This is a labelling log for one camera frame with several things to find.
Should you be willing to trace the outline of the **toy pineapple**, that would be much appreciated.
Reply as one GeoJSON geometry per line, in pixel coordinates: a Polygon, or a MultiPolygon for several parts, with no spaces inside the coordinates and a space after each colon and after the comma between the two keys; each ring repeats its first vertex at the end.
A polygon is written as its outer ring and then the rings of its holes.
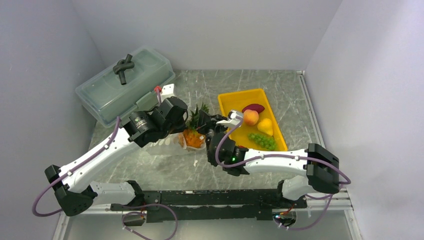
{"type": "Polygon", "coordinates": [[[186,145],[196,149],[199,149],[205,142],[204,135],[197,132],[200,110],[209,113],[206,104],[202,103],[200,107],[196,105],[195,110],[189,112],[189,119],[186,122],[187,129],[182,132],[186,145]]]}

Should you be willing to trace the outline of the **clear zip top bag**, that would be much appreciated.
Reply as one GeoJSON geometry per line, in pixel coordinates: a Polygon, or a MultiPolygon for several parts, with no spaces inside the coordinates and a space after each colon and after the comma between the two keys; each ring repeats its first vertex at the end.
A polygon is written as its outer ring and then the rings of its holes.
{"type": "Polygon", "coordinates": [[[203,150],[206,147],[205,141],[206,137],[204,136],[204,143],[200,148],[189,147],[186,145],[183,132],[173,133],[157,142],[149,143],[146,145],[145,150],[152,156],[180,156],[203,150]]]}

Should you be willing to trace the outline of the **yellow plastic tray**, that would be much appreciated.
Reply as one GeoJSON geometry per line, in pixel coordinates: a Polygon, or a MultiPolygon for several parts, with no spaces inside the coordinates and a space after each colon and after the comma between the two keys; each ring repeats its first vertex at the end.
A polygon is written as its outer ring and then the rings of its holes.
{"type": "MultiPolygon", "coordinates": [[[[273,110],[270,106],[268,98],[263,89],[250,89],[244,91],[236,91],[229,93],[219,94],[218,97],[219,106],[221,113],[224,116],[227,116],[231,110],[242,111],[245,107],[251,104],[259,104],[264,107],[264,111],[259,113],[258,121],[261,122],[264,119],[270,119],[272,130],[273,130],[273,139],[275,140],[275,151],[287,151],[288,147],[281,133],[278,122],[274,116],[273,110]]],[[[256,126],[249,126],[243,123],[241,127],[236,129],[232,134],[229,135],[229,138],[234,140],[238,146],[265,150],[260,145],[256,144],[253,140],[250,140],[248,134],[260,134],[264,133],[259,131],[256,126]]]]}

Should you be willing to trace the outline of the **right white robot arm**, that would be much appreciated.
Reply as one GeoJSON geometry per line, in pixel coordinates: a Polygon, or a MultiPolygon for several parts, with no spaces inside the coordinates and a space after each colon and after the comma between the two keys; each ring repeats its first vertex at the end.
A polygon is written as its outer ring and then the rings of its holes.
{"type": "Polygon", "coordinates": [[[197,131],[206,137],[208,162],[232,176],[255,173],[287,173],[294,177],[278,184],[276,203],[289,207],[307,194],[337,194],[340,191],[339,159],[317,143],[295,151],[266,151],[237,145],[229,138],[242,124],[242,113],[231,111],[225,117],[199,111],[197,131]]]}

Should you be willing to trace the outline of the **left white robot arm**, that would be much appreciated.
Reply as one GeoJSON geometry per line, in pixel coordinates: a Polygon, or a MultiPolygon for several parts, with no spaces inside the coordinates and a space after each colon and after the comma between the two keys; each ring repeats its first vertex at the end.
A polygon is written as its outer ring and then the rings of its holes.
{"type": "Polygon", "coordinates": [[[54,190],[60,210],[67,216],[79,215],[93,205],[119,204],[131,210],[145,203],[143,190],[134,180],[101,183],[96,175],[108,165],[150,143],[181,133],[186,127],[188,106],[171,96],[148,111],[135,111],[126,124],[117,124],[110,136],[77,160],[51,165],[45,175],[54,190]]]}

